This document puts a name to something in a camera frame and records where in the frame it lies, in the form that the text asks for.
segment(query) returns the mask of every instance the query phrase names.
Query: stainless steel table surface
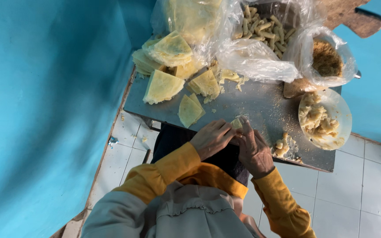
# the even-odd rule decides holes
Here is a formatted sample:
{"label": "stainless steel table surface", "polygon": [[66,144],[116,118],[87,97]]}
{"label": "stainless steel table surface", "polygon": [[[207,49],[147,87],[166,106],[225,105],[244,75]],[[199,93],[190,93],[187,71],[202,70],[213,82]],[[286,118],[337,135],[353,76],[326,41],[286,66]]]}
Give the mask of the stainless steel table surface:
{"label": "stainless steel table surface", "polygon": [[[148,80],[149,78],[135,78],[124,104],[124,110],[162,123],[183,127],[177,115],[179,104],[184,94],[189,96],[191,93],[183,88],[172,100],[149,105],[142,101]],[[251,126],[261,132],[270,146],[277,139],[282,138],[283,132],[288,132],[292,136],[298,147],[294,158],[301,157],[303,164],[289,159],[285,161],[333,172],[335,151],[315,147],[304,136],[299,126],[298,106],[301,97],[283,98],[283,84],[263,84],[250,80],[241,86],[242,92],[235,89],[235,82],[226,80],[223,86],[226,92],[207,104],[203,103],[204,97],[197,95],[206,114],[196,124],[190,126],[190,130],[199,131],[207,123],[220,118],[231,122],[236,116],[244,115],[248,117]]]}

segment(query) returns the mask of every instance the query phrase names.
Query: left hand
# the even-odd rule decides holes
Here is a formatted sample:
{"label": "left hand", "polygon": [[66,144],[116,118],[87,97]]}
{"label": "left hand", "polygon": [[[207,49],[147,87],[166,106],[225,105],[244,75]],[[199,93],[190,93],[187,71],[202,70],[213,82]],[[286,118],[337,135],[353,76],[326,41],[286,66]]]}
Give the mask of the left hand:
{"label": "left hand", "polygon": [[236,130],[224,119],[212,121],[204,126],[191,140],[201,161],[224,149],[236,135]]}

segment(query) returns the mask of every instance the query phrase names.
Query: plastic bowl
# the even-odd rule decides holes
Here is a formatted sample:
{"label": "plastic bowl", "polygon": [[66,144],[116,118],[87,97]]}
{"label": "plastic bowl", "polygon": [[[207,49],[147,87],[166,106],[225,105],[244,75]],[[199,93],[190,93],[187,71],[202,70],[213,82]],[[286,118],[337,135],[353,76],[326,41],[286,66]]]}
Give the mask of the plastic bowl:
{"label": "plastic bowl", "polygon": [[[321,96],[320,106],[323,106],[327,110],[327,114],[331,116],[332,119],[336,119],[339,122],[339,127],[337,132],[339,133],[336,138],[332,136],[324,136],[322,139],[312,139],[310,134],[308,134],[302,127],[302,132],[309,139],[311,143],[320,149],[333,150],[339,149],[348,140],[351,130],[352,130],[352,115],[349,110],[348,105],[341,95],[336,93],[332,89],[318,90],[317,93]],[[301,102],[299,103],[298,115],[301,110]],[[339,145],[339,141],[343,139],[344,143]]]}

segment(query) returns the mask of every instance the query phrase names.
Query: wrinkled hand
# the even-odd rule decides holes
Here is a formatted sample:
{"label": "wrinkled hand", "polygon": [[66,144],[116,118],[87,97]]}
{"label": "wrinkled hand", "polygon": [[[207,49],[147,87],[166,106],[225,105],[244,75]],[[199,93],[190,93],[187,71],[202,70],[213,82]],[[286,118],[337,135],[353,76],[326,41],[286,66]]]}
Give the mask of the wrinkled hand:
{"label": "wrinkled hand", "polygon": [[236,135],[236,130],[224,119],[212,121],[204,126],[191,140],[201,161],[224,149]]}
{"label": "wrinkled hand", "polygon": [[239,160],[254,179],[260,179],[274,170],[270,148],[261,134],[252,129],[246,117],[241,116],[239,120],[242,123],[240,131],[243,135],[242,138],[237,138]]}

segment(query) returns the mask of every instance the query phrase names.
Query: plastic bag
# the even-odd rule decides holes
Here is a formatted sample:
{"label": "plastic bag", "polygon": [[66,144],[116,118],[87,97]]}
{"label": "plastic bag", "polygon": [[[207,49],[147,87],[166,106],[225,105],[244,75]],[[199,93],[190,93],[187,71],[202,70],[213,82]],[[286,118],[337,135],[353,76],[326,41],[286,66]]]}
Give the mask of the plastic bag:
{"label": "plastic bag", "polygon": [[153,33],[166,35],[177,30],[199,64],[208,66],[214,58],[215,32],[222,0],[157,0],[151,16]]}
{"label": "plastic bag", "polygon": [[274,14],[288,28],[304,28],[310,24],[322,24],[325,14],[317,11],[312,0],[223,0],[224,14],[220,21],[219,38],[215,56],[222,69],[231,69],[254,81],[265,83],[292,82],[301,78],[295,64],[279,60],[263,42],[253,39],[234,40],[242,28],[242,6],[249,4],[258,8],[258,14],[269,18]]}
{"label": "plastic bag", "polygon": [[[340,55],[343,67],[342,77],[322,77],[313,67],[314,38],[329,42]],[[310,83],[322,87],[336,87],[351,81],[358,72],[358,66],[348,45],[330,29],[323,26],[310,26],[300,29],[297,36],[289,42],[283,59],[295,62],[295,66]]]}

